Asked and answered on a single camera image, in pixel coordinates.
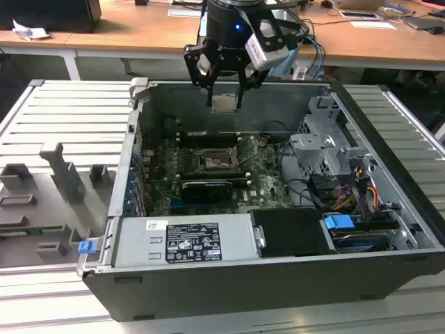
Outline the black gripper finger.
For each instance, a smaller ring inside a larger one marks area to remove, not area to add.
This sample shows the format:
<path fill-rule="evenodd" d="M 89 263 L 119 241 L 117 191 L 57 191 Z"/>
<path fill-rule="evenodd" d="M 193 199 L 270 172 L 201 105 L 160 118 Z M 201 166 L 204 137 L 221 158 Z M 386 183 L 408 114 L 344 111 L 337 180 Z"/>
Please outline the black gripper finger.
<path fill-rule="evenodd" d="M 184 47 L 184 60 L 193 85 L 207 90 L 206 106 L 212 106 L 213 86 L 222 70 L 218 47 L 216 43 Z"/>
<path fill-rule="evenodd" d="M 236 66 L 236 71 L 238 74 L 238 88 L 236 92 L 236 108 L 242 107 L 242 99 L 244 92 L 252 88 L 259 88 L 266 77 L 268 76 L 268 70 L 258 71 L 255 70 L 250 76 L 246 76 L 245 67 L 242 65 Z"/>

